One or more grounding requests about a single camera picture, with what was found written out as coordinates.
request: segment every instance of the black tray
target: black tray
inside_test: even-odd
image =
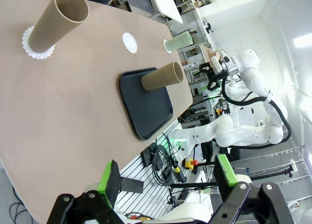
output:
[[[173,108],[165,87],[146,91],[142,76],[156,70],[155,67],[121,74],[120,92],[137,135],[148,140],[173,116]]]

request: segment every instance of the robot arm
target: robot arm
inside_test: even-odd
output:
[[[264,78],[258,71],[259,57],[251,49],[243,51],[232,58],[229,58],[223,50],[220,53],[226,68],[212,59],[214,71],[222,73],[226,71],[230,76],[240,75],[243,82],[230,85],[228,88],[230,95],[253,91],[257,95],[266,98],[264,102],[264,107],[268,113],[265,119],[266,124],[263,126],[243,125],[235,128],[231,117],[222,115],[204,126],[174,130],[169,138],[174,141],[186,142],[188,149],[186,153],[190,153],[195,144],[208,142],[212,139],[215,139],[218,145],[222,147],[228,147],[235,143],[263,144],[267,141],[273,144],[280,143],[283,139],[282,125],[284,123],[276,109],[269,102],[273,100],[285,118],[287,118],[287,110],[283,103],[273,96],[266,87]]]

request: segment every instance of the brown tabletop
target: brown tabletop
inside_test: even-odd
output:
[[[166,25],[124,10],[88,2],[88,20],[36,60],[21,44],[50,0],[0,0],[0,158],[21,199],[45,223],[61,193],[79,196],[99,182],[106,163],[122,169],[187,107],[183,83],[168,86],[172,119],[148,141],[132,130],[119,94],[120,73],[179,61],[168,54]],[[128,52],[122,34],[138,44]]]

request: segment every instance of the brown cup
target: brown cup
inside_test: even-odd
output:
[[[144,75],[141,82],[147,91],[180,83],[183,82],[183,70],[177,62],[172,62]]]
[[[43,53],[89,16],[85,0],[52,0],[29,36],[30,48]]]

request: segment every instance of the gray floor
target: gray floor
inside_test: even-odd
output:
[[[12,184],[6,175],[4,169],[0,169],[0,223],[11,224],[13,221],[9,215],[9,207],[11,204],[18,202],[12,190]],[[11,209],[11,214],[14,217],[17,205]],[[23,206],[19,206],[18,212],[24,210]],[[17,216],[16,224],[30,224],[31,216],[29,212],[22,212]]]

